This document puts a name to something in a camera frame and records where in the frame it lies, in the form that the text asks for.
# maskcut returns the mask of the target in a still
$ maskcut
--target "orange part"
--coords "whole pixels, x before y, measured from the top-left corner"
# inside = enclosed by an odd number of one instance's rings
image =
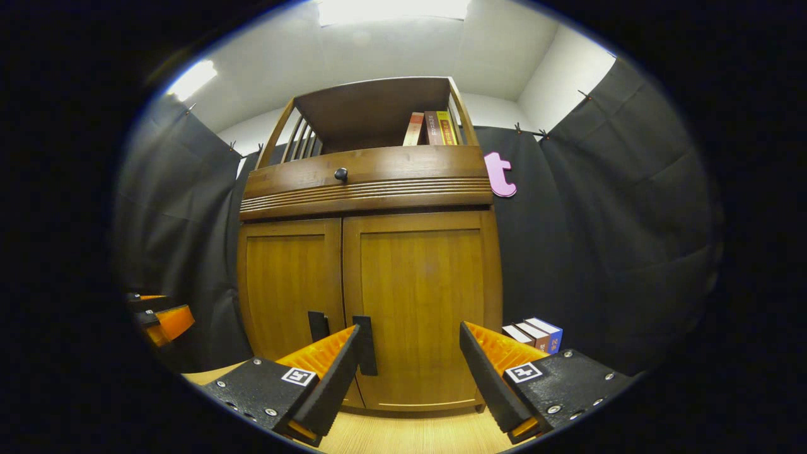
[[[190,308],[186,305],[157,312],[154,315],[160,321],[160,327],[169,341],[176,339],[196,322],[190,313]]]
[[[499,376],[504,375],[504,369],[514,368],[522,364],[532,363],[536,359],[549,356],[549,353],[540,351],[535,347],[520,343],[504,334],[499,334],[488,328],[465,322],[476,342],[482,347],[485,356],[493,364]]]
[[[512,436],[518,437],[521,436],[522,434],[531,431],[533,427],[535,427],[537,424],[538,421],[535,418],[530,418],[522,422],[521,425],[519,425],[519,427],[516,427],[515,429],[511,430],[510,433],[512,434]]]
[[[345,328],[338,333],[331,334],[327,338],[321,339],[313,344],[303,347],[294,353],[283,356],[275,363],[288,366],[290,368],[301,368],[307,371],[316,372],[316,375],[322,380],[331,364],[339,355],[342,347],[345,346],[350,334],[353,333],[353,325],[350,328]]]
[[[309,431],[305,427],[301,426],[300,423],[296,422],[294,419],[289,420],[289,427],[307,436],[309,439],[316,439],[316,434],[314,432]]]
[[[162,330],[162,326],[155,325],[146,328],[146,334],[148,334],[148,338],[152,340],[154,345],[158,347],[164,346],[166,343],[170,342],[168,338],[165,336],[165,331]]]

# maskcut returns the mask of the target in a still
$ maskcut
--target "cabinet handle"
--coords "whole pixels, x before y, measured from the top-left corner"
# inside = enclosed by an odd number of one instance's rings
[[[348,181],[348,170],[344,167],[339,167],[336,172],[333,172],[333,178],[344,181],[347,183]]]

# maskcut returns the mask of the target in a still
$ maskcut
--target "black handle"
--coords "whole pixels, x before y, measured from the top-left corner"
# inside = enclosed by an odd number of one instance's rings
[[[348,170],[344,167],[339,167],[336,172],[333,172],[333,178],[344,181],[347,183],[348,181]]]
[[[324,313],[309,310],[308,326],[311,328],[311,342],[316,342],[331,335],[331,329],[328,327],[328,317]]]
[[[353,324],[359,325],[359,339],[357,339],[357,359],[358,367],[362,370],[362,375],[378,376],[378,367],[375,363],[375,347],[373,345],[373,326],[370,318],[365,315],[354,315]]]

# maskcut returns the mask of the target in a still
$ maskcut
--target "wooden drawer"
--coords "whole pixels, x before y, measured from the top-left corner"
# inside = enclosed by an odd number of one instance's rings
[[[347,183],[333,176],[340,167],[348,171]],[[331,153],[254,170],[240,218],[492,203],[478,146],[398,146]]]

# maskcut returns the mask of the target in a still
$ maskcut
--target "blue book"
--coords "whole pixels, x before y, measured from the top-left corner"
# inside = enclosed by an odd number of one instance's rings
[[[560,350],[560,338],[563,337],[563,330],[555,325],[550,325],[549,323],[537,318],[528,318],[525,320],[525,322],[535,326],[550,336],[550,349],[547,351],[547,353],[550,355],[558,353],[558,350]]]

